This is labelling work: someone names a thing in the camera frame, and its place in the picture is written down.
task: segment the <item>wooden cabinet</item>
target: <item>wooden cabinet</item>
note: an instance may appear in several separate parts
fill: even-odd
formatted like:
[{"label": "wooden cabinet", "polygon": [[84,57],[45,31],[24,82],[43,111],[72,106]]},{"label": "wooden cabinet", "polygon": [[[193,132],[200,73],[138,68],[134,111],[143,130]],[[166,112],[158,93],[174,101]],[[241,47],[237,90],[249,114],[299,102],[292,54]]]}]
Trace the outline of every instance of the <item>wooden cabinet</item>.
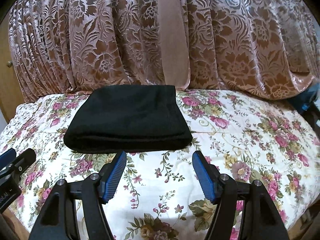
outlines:
[{"label": "wooden cabinet", "polygon": [[8,42],[8,19],[0,25],[0,109],[7,122],[16,113],[18,105],[23,104],[23,96],[13,66]]}]

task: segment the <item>blue gripper pad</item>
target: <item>blue gripper pad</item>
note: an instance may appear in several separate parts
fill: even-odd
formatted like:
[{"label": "blue gripper pad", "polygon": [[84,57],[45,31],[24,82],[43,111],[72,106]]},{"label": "blue gripper pad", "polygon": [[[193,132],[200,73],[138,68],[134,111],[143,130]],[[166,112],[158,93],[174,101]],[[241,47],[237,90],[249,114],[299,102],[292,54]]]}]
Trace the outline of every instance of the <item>blue gripper pad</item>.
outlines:
[{"label": "blue gripper pad", "polygon": [[127,155],[125,152],[122,152],[120,157],[116,160],[116,164],[114,164],[113,170],[111,171],[110,176],[105,184],[105,191],[102,199],[106,203],[108,203],[108,201],[112,199],[114,194],[116,193],[116,189],[118,187],[126,164]]},{"label": "blue gripper pad", "polygon": [[206,199],[210,200],[211,203],[215,200],[215,194],[214,194],[214,182],[210,179],[203,162],[199,158],[198,154],[196,152],[192,155],[192,165],[196,172],[196,175],[199,179],[200,186],[202,188],[202,191],[204,193],[204,196]]},{"label": "blue gripper pad", "polygon": [[8,166],[10,163],[14,161],[17,153],[15,149],[11,148],[7,150],[5,153],[0,155],[0,170],[2,170],[5,166]]}]

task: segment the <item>blue object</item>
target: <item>blue object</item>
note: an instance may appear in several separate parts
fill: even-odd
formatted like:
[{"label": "blue object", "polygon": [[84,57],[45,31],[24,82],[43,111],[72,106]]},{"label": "blue object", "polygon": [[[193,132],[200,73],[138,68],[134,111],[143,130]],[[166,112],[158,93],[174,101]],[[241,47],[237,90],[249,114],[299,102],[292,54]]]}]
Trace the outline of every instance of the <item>blue object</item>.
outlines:
[{"label": "blue object", "polygon": [[5,166],[8,166],[10,163],[14,161],[17,153],[15,149],[11,148],[7,150],[5,153],[0,155],[0,170],[2,170]]},{"label": "blue object", "polygon": [[313,101],[318,89],[319,83],[309,87],[293,98],[288,98],[287,100],[298,111],[299,114],[303,114],[303,112],[308,110],[310,107],[310,103]]},{"label": "blue object", "polygon": [[203,163],[196,153],[192,155],[192,165],[198,177],[205,198],[213,203],[216,198],[213,190],[214,182],[210,179],[205,167],[203,166]]},{"label": "blue object", "polygon": [[108,201],[113,198],[126,164],[127,164],[127,155],[125,152],[122,152],[121,156],[116,160],[116,164],[113,170],[111,171],[109,178],[105,184],[105,191],[102,199],[106,203],[108,203]]}]

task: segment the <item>floral bedspread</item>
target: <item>floral bedspread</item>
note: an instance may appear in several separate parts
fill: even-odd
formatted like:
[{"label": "floral bedspread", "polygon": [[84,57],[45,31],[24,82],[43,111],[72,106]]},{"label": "floral bedspread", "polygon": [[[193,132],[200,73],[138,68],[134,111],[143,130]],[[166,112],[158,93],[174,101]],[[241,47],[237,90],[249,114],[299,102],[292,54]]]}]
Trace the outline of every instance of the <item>floral bedspread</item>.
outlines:
[{"label": "floral bedspread", "polygon": [[[33,148],[37,154],[21,180],[21,196],[11,205],[29,231],[59,178],[82,180],[114,156],[81,154],[63,144],[86,99],[49,95],[20,105],[0,136],[2,152]],[[127,155],[115,197],[104,206],[115,239],[204,239],[215,206],[204,199],[193,170],[195,150],[238,181],[260,179],[287,228],[319,195],[320,143],[289,105],[223,90],[178,91],[177,104],[192,131],[192,145]],[[81,238],[88,239],[82,203],[76,204]],[[230,239],[237,239],[241,209],[238,202]]]}]

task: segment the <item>floral curtain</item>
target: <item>floral curtain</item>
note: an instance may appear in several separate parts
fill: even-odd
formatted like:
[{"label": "floral curtain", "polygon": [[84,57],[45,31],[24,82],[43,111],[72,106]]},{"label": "floral curtain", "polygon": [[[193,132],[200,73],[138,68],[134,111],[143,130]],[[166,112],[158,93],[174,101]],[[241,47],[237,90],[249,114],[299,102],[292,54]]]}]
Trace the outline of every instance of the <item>floral curtain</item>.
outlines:
[{"label": "floral curtain", "polygon": [[17,0],[9,43],[26,102],[113,84],[275,100],[319,78],[302,0]]},{"label": "floral curtain", "polygon": [[192,88],[282,99],[319,77],[311,13],[302,0],[180,0]]}]

